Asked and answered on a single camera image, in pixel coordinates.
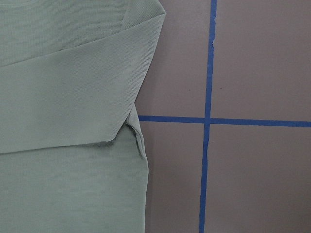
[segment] blue tape strip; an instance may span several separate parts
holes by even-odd
[[[285,120],[250,120],[250,119],[223,119],[212,118],[211,124],[219,125],[259,125],[259,126],[285,126],[285,127],[311,127],[310,121]]]
[[[204,118],[180,116],[138,116],[140,121],[178,122],[204,124]]]
[[[203,138],[203,157],[202,157],[202,176],[201,176],[201,195],[200,195],[200,214],[199,214],[199,233],[204,233],[205,226],[205,207],[207,191],[207,149],[209,142],[210,112],[212,102],[212,81],[214,65],[214,39],[216,29],[216,9],[217,0],[211,0],[209,18],[209,38],[208,38],[208,57],[207,57],[207,86],[205,100],[205,123]]]

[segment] folded flap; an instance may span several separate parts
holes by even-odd
[[[131,25],[128,11],[119,33],[0,67],[0,153],[115,138],[165,18],[158,1],[150,2],[157,3],[156,15]]]

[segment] cloth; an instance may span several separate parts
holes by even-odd
[[[158,0],[0,0],[0,232],[143,233],[134,101]]]

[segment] light green fabric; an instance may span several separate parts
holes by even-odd
[[[134,106],[158,0],[0,0],[0,232],[143,233]]]

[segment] shirt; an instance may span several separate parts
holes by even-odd
[[[158,0],[0,0],[0,232],[142,233],[134,101]]]

